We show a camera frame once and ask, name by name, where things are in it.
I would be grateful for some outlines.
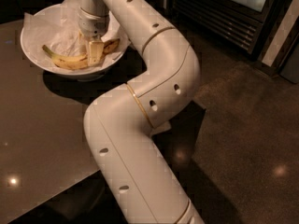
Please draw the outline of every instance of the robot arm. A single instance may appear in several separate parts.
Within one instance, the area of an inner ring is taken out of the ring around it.
[[[197,57],[144,0],[103,1],[147,71],[88,107],[84,129],[94,159],[129,223],[203,223],[150,139],[153,128],[192,100],[200,77]]]

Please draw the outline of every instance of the white bowl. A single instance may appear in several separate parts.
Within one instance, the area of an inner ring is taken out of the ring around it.
[[[46,7],[45,9],[37,12],[33,17],[41,18],[42,20],[44,20],[42,22],[48,22],[49,24],[53,23],[55,25],[60,25],[60,22],[62,20],[62,14],[68,14],[68,16],[75,14],[74,9],[71,10],[71,12],[74,13],[71,15],[69,15],[69,13],[68,13],[69,10],[66,11],[64,9],[69,9],[69,7],[65,7],[60,4],[54,5],[51,7]],[[110,56],[107,56],[105,58],[105,60],[101,66],[96,65],[96,66],[91,66],[88,68],[74,70],[74,71],[57,67],[54,63],[51,62],[50,57],[48,57],[46,55],[46,53],[42,51],[41,44],[38,45],[38,49],[27,48],[29,45],[27,45],[28,42],[26,42],[26,39],[31,39],[31,38],[29,38],[30,37],[29,35],[24,34],[24,33],[26,33],[24,31],[25,27],[23,27],[21,30],[21,48],[22,48],[24,54],[26,55],[26,57],[32,63],[34,63],[35,65],[37,65],[38,67],[42,68],[45,71],[49,71],[49,72],[59,75],[61,77],[67,77],[67,78],[76,79],[79,81],[89,81],[89,80],[98,79],[98,78],[102,77],[106,73],[106,71],[108,69],[110,69],[111,66],[121,58],[123,53],[126,51],[127,47],[130,45],[129,39],[128,39],[127,35],[124,33],[124,31],[122,30],[122,28],[120,27],[119,23],[113,17],[112,13],[110,13],[109,15],[110,15],[110,25],[109,25],[108,32],[105,36],[110,36],[111,35],[110,33],[115,34],[116,33],[115,28],[119,27],[118,35],[120,38],[120,44],[119,44],[117,50],[114,52],[114,54],[111,53],[111,54],[109,54]],[[72,16],[72,17],[74,17],[74,18],[72,18],[72,19],[74,19],[73,23],[77,23],[78,17],[77,16]],[[34,37],[37,37],[37,38],[35,38],[35,40],[37,40],[39,38],[39,35],[34,35]]]

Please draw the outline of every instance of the dark floor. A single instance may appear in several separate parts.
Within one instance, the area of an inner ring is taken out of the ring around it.
[[[254,69],[237,48],[188,19],[174,24],[202,64],[189,111],[155,137],[182,187],[206,224],[297,224],[298,85]],[[178,150],[185,158],[176,159]],[[55,223],[125,223],[108,190],[104,202],[71,222],[45,206],[31,217],[36,223],[54,217]]]

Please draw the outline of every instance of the floor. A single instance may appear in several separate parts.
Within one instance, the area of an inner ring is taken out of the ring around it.
[[[299,86],[190,20],[173,23],[202,65],[193,102],[154,137],[181,186],[206,224],[298,223]],[[126,223],[104,196],[72,221],[42,205],[15,223]]]

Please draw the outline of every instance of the black vent grille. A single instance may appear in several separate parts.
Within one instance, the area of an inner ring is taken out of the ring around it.
[[[224,13],[205,0],[174,0],[174,9],[250,53],[256,27]]]

